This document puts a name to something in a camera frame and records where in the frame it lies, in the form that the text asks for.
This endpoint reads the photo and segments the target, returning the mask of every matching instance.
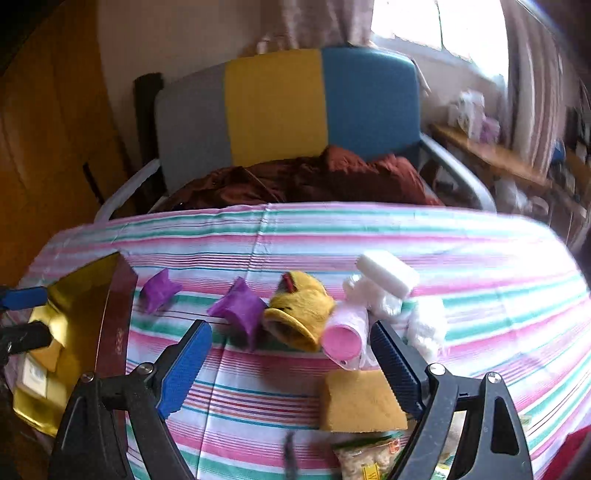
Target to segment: wooden desk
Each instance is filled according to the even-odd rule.
[[[469,140],[466,134],[456,128],[447,125],[432,125],[433,138],[446,147],[453,145],[469,155],[471,160],[476,160],[478,166],[483,168],[488,178],[481,179],[489,187],[494,177],[512,177],[518,184],[532,186],[545,191],[552,186],[552,182],[544,175],[534,171],[526,165],[511,150],[498,145],[489,145]]]

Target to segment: purple object on desk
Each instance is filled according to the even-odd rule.
[[[250,289],[244,278],[238,277],[228,293],[209,307],[207,314],[224,318],[244,331],[250,350],[254,350],[262,312],[266,307],[265,302]]]
[[[142,288],[146,313],[154,313],[182,289],[181,284],[168,279],[168,268],[156,273]]]

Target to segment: striped tablecloth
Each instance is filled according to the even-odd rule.
[[[573,259],[538,223],[466,210],[376,204],[291,204],[163,213],[56,235],[22,286],[50,284],[120,250],[144,283],[163,267],[183,285],[172,305],[147,315],[134,304],[128,370],[153,361],[196,318],[214,346],[168,426],[200,480],[283,478],[288,429],[301,477],[337,478],[328,434],[317,429],[319,382],[335,366],[322,354],[268,342],[254,353],[228,339],[207,308],[236,276],[264,299],[285,270],[304,270],[336,299],[368,248],[391,251],[420,272],[413,296],[444,299],[450,330],[443,363],[457,375],[500,372],[521,414],[542,477],[565,436],[590,423],[591,297]],[[147,479],[131,428],[129,458]]]

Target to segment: yellow duck plush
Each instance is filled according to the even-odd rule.
[[[320,336],[334,306],[322,283],[305,272],[290,271],[281,277],[262,323],[287,346],[318,352]]]

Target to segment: wooden cabinet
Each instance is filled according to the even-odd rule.
[[[0,284],[14,285],[60,230],[127,179],[96,38],[96,0],[66,0],[0,77]]]

